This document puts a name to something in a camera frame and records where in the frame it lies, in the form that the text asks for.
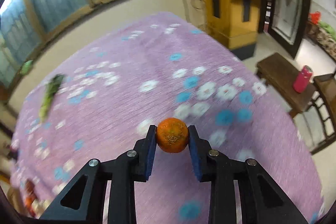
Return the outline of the small orange tangerine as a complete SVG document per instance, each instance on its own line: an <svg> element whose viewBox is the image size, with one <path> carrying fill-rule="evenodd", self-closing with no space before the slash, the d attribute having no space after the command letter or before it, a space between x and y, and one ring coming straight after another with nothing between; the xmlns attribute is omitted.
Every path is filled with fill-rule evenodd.
<svg viewBox="0 0 336 224"><path fill-rule="evenodd" d="M177 118L161 121L157 126L155 137L159 148L167 153L180 153L189 143L187 125Z"/></svg>

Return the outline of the large dark red jujube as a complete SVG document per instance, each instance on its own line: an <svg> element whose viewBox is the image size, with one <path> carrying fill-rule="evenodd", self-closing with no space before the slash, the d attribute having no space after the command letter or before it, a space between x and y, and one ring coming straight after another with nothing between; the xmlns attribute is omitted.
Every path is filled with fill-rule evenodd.
<svg viewBox="0 0 336 224"><path fill-rule="evenodd" d="M25 182L25 191L27 194L35 194L35 184L30 180L27 179Z"/></svg>

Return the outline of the purple floral tablecloth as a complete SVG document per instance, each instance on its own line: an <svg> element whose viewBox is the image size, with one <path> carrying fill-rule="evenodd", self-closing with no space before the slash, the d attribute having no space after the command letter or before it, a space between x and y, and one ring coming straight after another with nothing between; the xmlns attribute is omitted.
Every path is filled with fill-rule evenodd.
<svg viewBox="0 0 336 224"><path fill-rule="evenodd" d="M40 122L46 84L64 80ZM231 159L256 159L308 222L325 212L310 152L292 119L230 51L168 12L148 16L77 51L26 97L12 145L12 186L27 179L51 201L90 159L134 146L152 124L178 118Z"/></svg>

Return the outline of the green bok choy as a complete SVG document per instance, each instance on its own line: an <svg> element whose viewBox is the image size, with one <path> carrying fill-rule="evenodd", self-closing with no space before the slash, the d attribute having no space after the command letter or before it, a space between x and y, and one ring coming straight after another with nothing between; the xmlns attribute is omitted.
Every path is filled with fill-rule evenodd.
<svg viewBox="0 0 336 224"><path fill-rule="evenodd" d="M54 97L59 91L64 77L64 74L56 74L46 84L45 94L43 96L42 104L39 110L39 119L41 123L44 123L47 119Z"/></svg>

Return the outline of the dark wooden stool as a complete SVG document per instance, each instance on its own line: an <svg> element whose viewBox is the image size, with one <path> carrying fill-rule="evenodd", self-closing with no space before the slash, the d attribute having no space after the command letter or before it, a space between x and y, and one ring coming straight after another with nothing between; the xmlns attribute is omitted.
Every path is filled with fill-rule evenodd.
<svg viewBox="0 0 336 224"><path fill-rule="evenodd" d="M259 79L264 79L266 86L271 85L291 107L288 114L292 119L297 114L306 112L316 89L313 84L308 83L307 88L302 93L294 90L293 84L299 70L285 57L279 53L274 53L259 61L256 68L256 76Z"/></svg>

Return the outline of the pink bottle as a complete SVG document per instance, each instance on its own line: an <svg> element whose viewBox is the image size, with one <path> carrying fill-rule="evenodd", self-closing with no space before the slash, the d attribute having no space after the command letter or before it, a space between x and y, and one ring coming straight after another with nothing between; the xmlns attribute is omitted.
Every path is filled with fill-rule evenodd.
<svg viewBox="0 0 336 224"><path fill-rule="evenodd" d="M313 76L313 71L311 67L305 65L302 70L297 75L294 83L293 88L296 92L302 93L310 83L310 79Z"/></svg>

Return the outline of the wooden chair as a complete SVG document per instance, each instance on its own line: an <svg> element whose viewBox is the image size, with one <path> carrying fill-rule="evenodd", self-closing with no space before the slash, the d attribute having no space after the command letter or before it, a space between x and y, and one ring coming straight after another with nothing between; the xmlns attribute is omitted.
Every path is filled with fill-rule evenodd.
<svg viewBox="0 0 336 224"><path fill-rule="evenodd" d="M335 73L314 77L313 85L307 109L293 120L312 155L335 143Z"/></svg>

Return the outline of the green cloth on windowsill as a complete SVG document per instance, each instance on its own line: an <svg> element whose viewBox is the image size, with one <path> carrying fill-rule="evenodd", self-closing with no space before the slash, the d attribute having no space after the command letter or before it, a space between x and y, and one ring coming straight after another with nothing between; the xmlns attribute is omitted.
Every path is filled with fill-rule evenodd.
<svg viewBox="0 0 336 224"><path fill-rule="evenodd" d="M26 61L21 67L20 74L23 76L29 74L31 69L33 68L33 65L34 65L33 60Z"/></svg>

